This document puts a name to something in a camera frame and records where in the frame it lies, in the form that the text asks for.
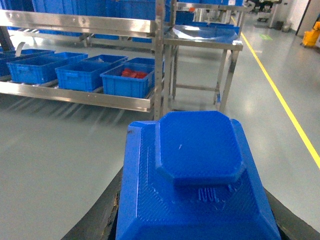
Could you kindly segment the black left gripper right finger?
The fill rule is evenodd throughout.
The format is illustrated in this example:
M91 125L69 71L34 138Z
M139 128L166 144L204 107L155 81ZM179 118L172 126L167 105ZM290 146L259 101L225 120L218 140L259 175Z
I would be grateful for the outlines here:
M317 230L290 211L266 188L264 191L282 240L320 240Z

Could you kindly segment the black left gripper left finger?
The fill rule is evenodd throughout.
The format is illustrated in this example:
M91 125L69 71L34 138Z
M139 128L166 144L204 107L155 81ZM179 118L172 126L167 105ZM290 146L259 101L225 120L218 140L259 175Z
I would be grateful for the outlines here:
M89 211L65 234L64 240L116 238L122 176L120 169Z

